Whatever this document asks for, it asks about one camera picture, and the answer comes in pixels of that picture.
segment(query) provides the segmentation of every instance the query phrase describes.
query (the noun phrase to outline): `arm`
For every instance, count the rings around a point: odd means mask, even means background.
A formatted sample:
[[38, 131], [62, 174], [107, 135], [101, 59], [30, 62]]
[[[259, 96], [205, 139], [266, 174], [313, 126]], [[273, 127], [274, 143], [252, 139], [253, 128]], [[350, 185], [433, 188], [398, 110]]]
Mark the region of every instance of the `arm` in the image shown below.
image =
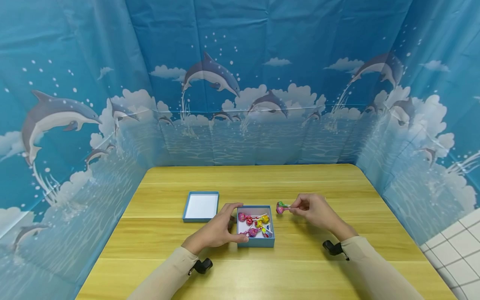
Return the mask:
[[335, 235], [341, 242], [343, 251], [350, 258], [348, 264], [360, 274], [372, 299], [423, 299], [365, 238], [360, 237], [352, 226], [335, 213], [323, 196], [300, 194], [291, 205], [290, 212]]
[[189, 236], [181, 247], [153, 271], [128, 297], [128, 300], [169, 300], [189, 278], [188, 272], [207, 247], [228, 242], [248, 242], [244, 234], [232, 235], [228, 229], [233, 210], [243, 203], [227, 203], [205, 226]]

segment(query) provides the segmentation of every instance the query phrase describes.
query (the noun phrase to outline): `white tile wall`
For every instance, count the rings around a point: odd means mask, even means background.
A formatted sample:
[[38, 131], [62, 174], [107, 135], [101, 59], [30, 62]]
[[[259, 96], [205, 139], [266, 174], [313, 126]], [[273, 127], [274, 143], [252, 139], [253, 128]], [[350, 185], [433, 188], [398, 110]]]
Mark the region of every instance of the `white tile wall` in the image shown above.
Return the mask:
[[480, 209], [420, 249], [459, 300], [480, 300]]

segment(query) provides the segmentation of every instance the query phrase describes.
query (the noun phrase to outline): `box lid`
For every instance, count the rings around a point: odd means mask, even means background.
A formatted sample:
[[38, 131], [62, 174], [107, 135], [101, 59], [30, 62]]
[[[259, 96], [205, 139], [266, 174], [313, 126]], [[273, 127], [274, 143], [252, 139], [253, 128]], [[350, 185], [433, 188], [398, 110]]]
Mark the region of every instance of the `box lid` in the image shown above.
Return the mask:
[[218, 211], [218, 192], [192, 191], [188, 193], [183, 211], [184, 222], [208, 222]]

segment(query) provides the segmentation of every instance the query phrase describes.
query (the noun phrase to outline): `blue wall covering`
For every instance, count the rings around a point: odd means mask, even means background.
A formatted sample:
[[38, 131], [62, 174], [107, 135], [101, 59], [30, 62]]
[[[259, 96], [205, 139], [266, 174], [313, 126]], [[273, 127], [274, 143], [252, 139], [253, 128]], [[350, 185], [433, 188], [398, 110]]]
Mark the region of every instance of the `blue wall covering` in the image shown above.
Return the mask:
[[478, 207], [480, 3], [1, 6], [6, 299], [73, 298], [153, 166], [354, 163], [418, 244]]

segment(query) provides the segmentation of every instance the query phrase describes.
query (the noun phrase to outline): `hand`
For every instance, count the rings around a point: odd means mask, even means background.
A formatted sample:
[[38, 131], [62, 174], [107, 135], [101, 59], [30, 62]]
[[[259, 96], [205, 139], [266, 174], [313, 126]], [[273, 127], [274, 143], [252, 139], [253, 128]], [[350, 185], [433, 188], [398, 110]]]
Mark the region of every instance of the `hand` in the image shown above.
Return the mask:
[[228, 223], [235, 208], [243, 203], [227, 203], [205, 226], [187, 237], [182, 247], [194, 255], [198, 255], [206, 247], [219, 247], [228, 242], [246, 243], [248, 237], [244, 234], [230, 234]]
[[333, 233], [339, 241], [357, 236], [352, 226], [345, 223], [328, 205], [325, 197], [318, 194], [299, 194], [290, 206], [290, 212], [301, 216], [312, 225]]

